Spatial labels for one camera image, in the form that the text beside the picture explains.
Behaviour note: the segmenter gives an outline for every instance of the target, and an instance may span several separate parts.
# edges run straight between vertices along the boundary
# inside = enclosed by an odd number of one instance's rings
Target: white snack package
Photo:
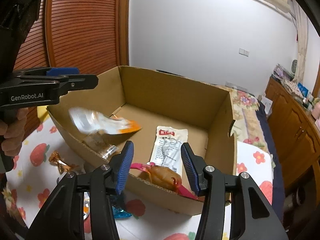
[[[150,162],[182,175],[181,145],[188,140],[187,129],[158,126]]]

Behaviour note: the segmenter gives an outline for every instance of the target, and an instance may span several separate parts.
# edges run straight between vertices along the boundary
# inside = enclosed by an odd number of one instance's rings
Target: wooden dresser
[[[310,167],[317,183],[317,202],[320,200],[320,131],[315,120],[296,102],[284,87],[269,79],[266,97],[273,101],[268,119],[282,166],[284,187],[290,189]]]

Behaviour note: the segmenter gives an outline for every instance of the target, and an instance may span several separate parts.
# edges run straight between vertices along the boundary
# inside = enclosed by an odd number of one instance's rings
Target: tablecloth
[[[65,143],[51,119],[47,119],[22,145],[14,169],[7,173],[7,190],[29,227],[37,212],[57,185],[60,176],[49,163],[50,154],[57,150],[69,163],[84,164]],[[247,171],[272,202],[272,167],[270,155],[243,142],[237,143],[237,174]],[[201,215],[177,214],[158,207],[125,191],[126,208],[134,216],[117,220],[121,239],[125,240],[194,240]],[[229,239],[231,205],[225,207],[223,240]],[[85,237],[91,238],[90,218],[84,222]]]

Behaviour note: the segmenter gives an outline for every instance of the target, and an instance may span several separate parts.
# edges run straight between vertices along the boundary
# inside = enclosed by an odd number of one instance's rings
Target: wall switch
[[[249,51],[245,49],[239,49],[239,54],[249,57]]]

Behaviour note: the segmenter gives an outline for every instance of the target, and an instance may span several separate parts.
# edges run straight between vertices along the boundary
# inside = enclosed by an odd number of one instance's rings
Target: finger
[[[29,109],[28,108],[20,108],[18,110],[18,113],[17,113],[17,119],[18,120],[25,119],[27,117],[28,113],[29,113]]]
[[[8,151],[13,151],[16,150],[20,144],[22,143],[23,140],[23,136],[24,136],[24,131],[22,131],[22,133],[20,133],[17,137],[15,138],[9,138],[9,139],[5,139],[2,143],[1,143],[1,148],[4,152],[8,152]]]
[[[12,150],[12,151],[6,151],[6,152],[4,152],[4,154],[7,156],[17,156],[20,153],[21,148],[22,148],[22,143],[20,143],[20,145],[17,149]]]
[[[4,138],[14,138],[17,137],[21,131],[24,130],[24,126],[26,125],[27,118],[25,117],[22,120],[16,120],[12,124],[9,125],[6,133],[4,134]]]
[[[7,132],[8,125],[0,120],[0,135],[4,135]]]

